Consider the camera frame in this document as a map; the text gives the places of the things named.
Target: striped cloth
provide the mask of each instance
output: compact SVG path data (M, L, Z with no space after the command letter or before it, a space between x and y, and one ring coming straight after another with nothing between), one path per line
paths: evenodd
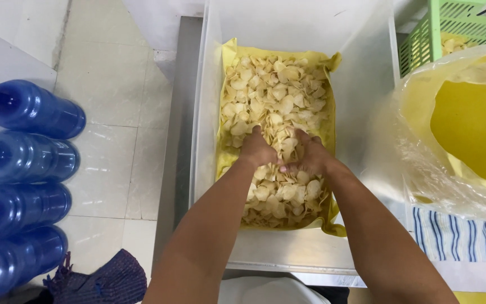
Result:
M411 220L415 241L431 261L486 262L486 221L417 207Z

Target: white tile floor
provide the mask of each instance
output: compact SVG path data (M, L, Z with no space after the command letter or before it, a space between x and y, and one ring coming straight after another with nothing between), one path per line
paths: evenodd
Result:
M122 0L72 1L55 93L88 122L72 140L82 163L57 224L73 270L92 273L124 248L149 279L172 87Z

